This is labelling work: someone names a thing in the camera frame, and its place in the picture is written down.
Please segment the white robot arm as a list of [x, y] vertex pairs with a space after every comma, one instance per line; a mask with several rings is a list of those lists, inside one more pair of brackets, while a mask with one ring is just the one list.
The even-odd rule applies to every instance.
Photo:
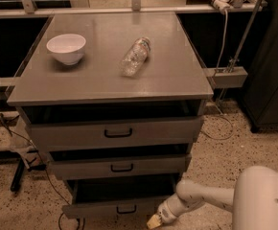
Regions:
[[278, 230], [278, 172], [262, 166], [245, 169], [233, 189], [207, 187], [182, 179], [147, 222], [150, 229], [174, 222], [208, 203], [232, 214], [232, 230]]

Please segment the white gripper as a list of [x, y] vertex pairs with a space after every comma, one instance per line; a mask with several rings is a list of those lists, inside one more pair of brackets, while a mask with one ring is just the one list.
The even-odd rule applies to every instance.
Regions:
[[147, 226], [150, 230], [155, 229], [162, 223], [174, 222], [181, 215], [190, 211], [191, 207], [186, 201], [179, 198], [177, 194], [171, 195], [158, 206], [157, 214], [151, 216]]

